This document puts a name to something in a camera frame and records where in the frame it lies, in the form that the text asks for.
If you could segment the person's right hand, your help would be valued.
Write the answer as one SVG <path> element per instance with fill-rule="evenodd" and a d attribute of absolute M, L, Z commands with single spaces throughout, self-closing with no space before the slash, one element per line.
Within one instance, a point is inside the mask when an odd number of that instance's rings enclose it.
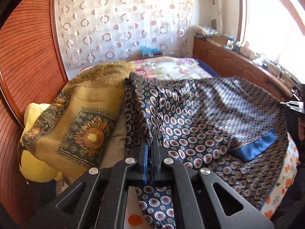
<path fill-rule="evenodd" d="M 305 123 L 302 120 L 298 121 L 298 137 L 301 141 L 305 138 Z"/>

